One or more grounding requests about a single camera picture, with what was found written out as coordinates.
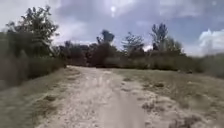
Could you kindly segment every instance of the dry grass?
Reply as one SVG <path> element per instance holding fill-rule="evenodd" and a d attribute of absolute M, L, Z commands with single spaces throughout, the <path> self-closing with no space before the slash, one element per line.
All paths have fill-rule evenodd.
<path fill-rule="evenodd" d="M 39 116 L 47 117 L 54 113 L 56 107 L 52 102 L 57 96 L 46 93 L 57 88 L 58 82 L 69 73 L 75 75 L 76 72 L 61 69 L 22 86 L 0 91 L 0 128 L 33 128 Z"/>
<path fill-rule="evenodd" d="M 114 70 L 139 80 L 143 89 L 168 96 L 181 107 L 201 112 L 224 127 L 224 80 L 202 75 L 151 70 Z"/>

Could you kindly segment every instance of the gravel path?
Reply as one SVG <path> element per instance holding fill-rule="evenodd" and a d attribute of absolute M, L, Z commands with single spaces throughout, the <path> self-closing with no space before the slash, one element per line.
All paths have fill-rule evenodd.
<path fill-rule="evenodd" d="M 216 128 L 169 98 L 143 91 L 137 82 L 124 82 L 110 71 L 75 69 L 81 72 L 78 79 L 71 75 L 61 82 L 66 91 L 55 101 L 57 114 L 37 128 Z"/>

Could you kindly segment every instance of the vegetation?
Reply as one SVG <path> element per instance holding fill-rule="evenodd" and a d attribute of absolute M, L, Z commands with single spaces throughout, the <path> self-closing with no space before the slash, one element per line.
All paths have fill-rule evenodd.
<path fill-rule="evenodd" d="M 63 62 L 53 57 L 50 49 L 51 37 L 58 28 L 50 15 L 49 6 L 29 8 L 19 22 L 8 23 L 7 30 L 0 33 L 1 89 L 63 67 Z"/>
<path fill-rule="evenodd" d="M 7 85 L 49 74 L 66 64 L 99 68 L 128 68 L 172 70 L 186 73 L 205 73 L 223 77 L 223 56 L 193 58 L 183 53 L 180 42 L 169 36 L 165 24 L 153 25 L 149 36 L 153 48 L 144 51 L 146 45 L 141 36 L 131 32 L 118 50 L 112 42 L 115 35 L 108 30 L 101 32 L 97 43 L 90 45 L 65 41 L 52 46 L 58 25 L 50 20 L 50 7 L 29 8 L 25 16 L 10 22 L 7 31 L 0 33 L 0 78 Z"/>

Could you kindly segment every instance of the dirt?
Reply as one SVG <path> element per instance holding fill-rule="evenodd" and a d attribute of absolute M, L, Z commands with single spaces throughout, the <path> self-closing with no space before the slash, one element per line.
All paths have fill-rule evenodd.
<path fill-rule="evenodd" d="M 196 112 L 153 92 L 138 82 L 123 81 L 110 71 L 68 67 L 81 72 L 67 76 L 57 114 L 36 128 L 219 128 Z"/>

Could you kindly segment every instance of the tree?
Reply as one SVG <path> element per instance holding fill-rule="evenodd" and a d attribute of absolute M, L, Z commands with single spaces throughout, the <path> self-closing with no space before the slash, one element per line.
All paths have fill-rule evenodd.
<path fill-rule="evenodd" d="M 144 44 L 141 36 L 135 36 L 129 32 L 125 40 L 126 42 L 123 42 L 123 48 L 128 57 L 135 58 L 144 56 Z"/>
<path fill-rule="evenodd" d="M 161 23 L 159 26 L 155 24 L 152 27 L 152 33 L 150 35 L 153 39 L 153 49 L 164 51 L 165 40 L 167 38 L 168 30 L 165 24 Z"/>
<path fill-rule="evenodd" d="M 97 37 L 98 44 L 111 43 L 114 40 L 114 34 L 110 33 L 108 30 L 103 30 L 101 34 L 103 38 Z"/>
<path fill-rule="evenodd" d="M 114 39 L 114 35 L 108 30 L 103 30 L 101 34 L 103 38 L 97 37 L 98 45 L 93 49 L 90 61 L 91 65 L 96 67 L 104 67 L 105 60 L 112 55 L 111 42 Z"/>
<path fill-rule="evenodd" d="M 24 50 L 28 55 L 49 55 L 51 37 L 58 26 L 50 20 L 50 7 L 29 8 L 22 20 L 17 24 L 7 24 L 7 35 L 15 55 Z"/>
<path fill-rule="evenodd" d="M 175 41 L 172 37 L 167 37 L 165 40 L 165 50 L 172 54 L 181 54 L 182 46 L 181 43 Z"/>

